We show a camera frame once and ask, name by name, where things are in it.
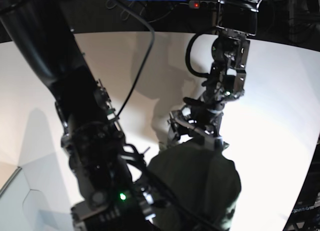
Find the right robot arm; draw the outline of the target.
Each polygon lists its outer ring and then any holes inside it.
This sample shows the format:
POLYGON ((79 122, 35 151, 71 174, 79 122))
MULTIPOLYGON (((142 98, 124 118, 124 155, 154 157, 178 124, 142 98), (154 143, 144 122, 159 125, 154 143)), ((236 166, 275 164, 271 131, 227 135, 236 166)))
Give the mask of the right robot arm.
POLYGON ((0 0, 0 20, 19 51, 55 99, 83 201, 71 208, 76 231, 151 231, 152 213, 137 190, 126 158, 126 137, 93 77, 57 0, 0 0))

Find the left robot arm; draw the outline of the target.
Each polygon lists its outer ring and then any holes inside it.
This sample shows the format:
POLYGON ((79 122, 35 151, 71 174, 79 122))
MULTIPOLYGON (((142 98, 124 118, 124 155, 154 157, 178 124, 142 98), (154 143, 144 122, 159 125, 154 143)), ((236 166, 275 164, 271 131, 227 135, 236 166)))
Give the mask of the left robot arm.
POLYGON ((169 114, 170 125, 166 146, 178 144, 182 136, 199 138, 213 151, 223 151, 229 145, 220 135, 223 111, 228 102, 237 101, 244 93, 246 66, 250 49, 249 36, 257 34, 258 12, 263 0, 217 0, 215 26, 196 33, 189 41, 185 64, 198 78, 204 92, 197 98, 185 97, 184 106, 169 114), (215 31, 218 37, 211 46, 213 62, 208 73, 195 71, 191 51, 196 39, 215 31))

